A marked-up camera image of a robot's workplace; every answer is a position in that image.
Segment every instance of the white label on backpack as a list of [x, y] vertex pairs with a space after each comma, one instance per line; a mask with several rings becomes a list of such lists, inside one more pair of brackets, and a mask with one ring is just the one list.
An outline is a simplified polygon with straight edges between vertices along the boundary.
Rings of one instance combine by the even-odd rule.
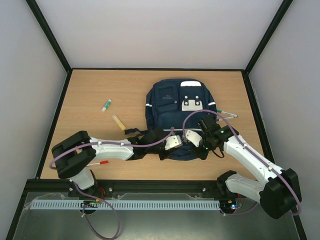
[[181, 106], [182, 111], [197, 111], [203, 109], [202, 101], [200, 100], [184, 100]]
[[180, 87], [201, 87], [199, 81], [182, 81]]

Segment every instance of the backpack strap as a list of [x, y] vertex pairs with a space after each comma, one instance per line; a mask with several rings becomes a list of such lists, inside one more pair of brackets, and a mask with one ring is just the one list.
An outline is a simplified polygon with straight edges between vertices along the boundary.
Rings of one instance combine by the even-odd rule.
[[136, 133], [136, 132], [139, 132], [141, 134], [147, 134], [149, 132], [149, 130], [140, 131], [138, 128], [129, 128], [129, 129], [124, 130], [125, 135]]

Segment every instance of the glue stick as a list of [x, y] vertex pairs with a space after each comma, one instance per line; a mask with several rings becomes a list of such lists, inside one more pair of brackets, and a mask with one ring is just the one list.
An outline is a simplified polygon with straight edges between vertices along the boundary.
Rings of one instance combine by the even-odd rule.
[[120, 121], [120, 119], [115, 114], [112, 115], [112, 118], [118, 124], [118, 126], [121, 128], [122, 131], [126, 130], [125, 125]]

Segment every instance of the white cable tray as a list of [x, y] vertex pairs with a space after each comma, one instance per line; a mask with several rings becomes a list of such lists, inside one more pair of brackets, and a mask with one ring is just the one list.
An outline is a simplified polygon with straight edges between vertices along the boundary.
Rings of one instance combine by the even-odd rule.
[[[151, 201], [151, 200], [108, 200], [116, 210], [206, 210], [217, 211], [219, 201], [187, 200], [187, 201]], [[34, 200], [31, 210], [82, 210], [83, 200]], [[85, 209], [111, 210], [103, 203], [91, 204]]]

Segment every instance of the black metal frame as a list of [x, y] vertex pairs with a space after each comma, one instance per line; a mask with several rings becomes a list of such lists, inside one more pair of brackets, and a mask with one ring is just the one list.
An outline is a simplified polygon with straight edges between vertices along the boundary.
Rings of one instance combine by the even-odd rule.
[[[37, 2], [35, 0], [26, 0], [28, 3], [31, 11], [33, 12], [34, 16], [36, 17], [37, 21], [39, 22], [43, 32], [47, 36], [50, 44], [52, 45], [54, 51], [56, 52], [58, 58], [60, 59], [65, 71], [67, 72], [67, 77], [62, 89], [62, 93], [58, 102], [57, 109], [54, 114], [54, 118], [52, 121], [52, 125], [48, 134], [48, 138], [43, 150], [43, 154], [41, 156], [41, 160], [38, 166], [38, 170], [36, 172], [36, 179], [29, 179], [26, 182], [25, 188], [21, 195], [19, 204], [17, 206], [14, 218], [12, 220], [12, 224], [10, 226], [7, 240], [13, 238], [16, 227], [18, 225], [19, 217], [22, 212], [23, 206], [26, 201], [26, 197], [28, 193], [31, 192], [68, 192], [70, 187], [70, 182], [67, 180], [62, 179], [39, 179], [41, 176], [42, 169], [45, 164], [45, 160], [49, 151], [50, 143], [55, 131], [55, 127], [58, 121], [58, 117], [60, 114], [60, 110], [67, 92], [68, 84], [72, 75], [73, 70], [78, 69], [88, 69], [88, 70], [154, 70], [154, 71], [228, 71], [228, 72], [241, 72], [244, 85], [246, 88], [246, 92], [248, 95], [248, 99], [250, 102], [250, 106], [252, 109], [254, 121], [256, 124], [257, 132], [259, 135], [259, 139], [261, 142], [261, 146], [263, 149], [263, 153], [266, 158], [270, 161], [274, 162], [273, 154], [269, 145], [269, 141], [267, 138], [266, 130], [264, 127], [263, 120], [261, 118], [260, 110], [258, 108], [257, 100], [249, 79], [249, 73], [253, 69], [254, 65], [256, 64], [258, 58], [262, 54], [263, 50], [265, 49], [266, 45], [268, 44], [270, 38], [272, 37], [273, 33], [275, 32], [277, 26], [279, 25], [280, 21], [284, 17], [286, 11], [288, 10], [289, 6], [291, 5], [293, 0], [283, 0], [281, 6], [279, 7], [277, 13], [275, 14], [272, 22], [270, 23], [268, 29], [266, 30], [263, 38], [261, 39], [257, 49], [255, 50], [252, 58], [250, 59], [247, 67], [245, 69], [201, 69], [201, 68], [71, 68], [69, 65], [66, 57], [64, 56], [54, 34], [52, 33], [45, 17], [43, 16]], [[145, 181], [145, 180], [97, 180], [99, 184], [110, 186], [113, 191], [112, 193], [116, 194], [123, 194], [126, 192], [148, 192], [148, 193], [201, 193], [204, 197], [212, 197], [215, 194], [216, 189], [212, 186], [215, 186], [216, 181]], [[202, 192], [203, 188], [208, 189], [206, 192]], [[301, 240], [306, 240], [306, 234], [303, 229], [301, 220], [299, 216], [293, 217], [299, 237]]]

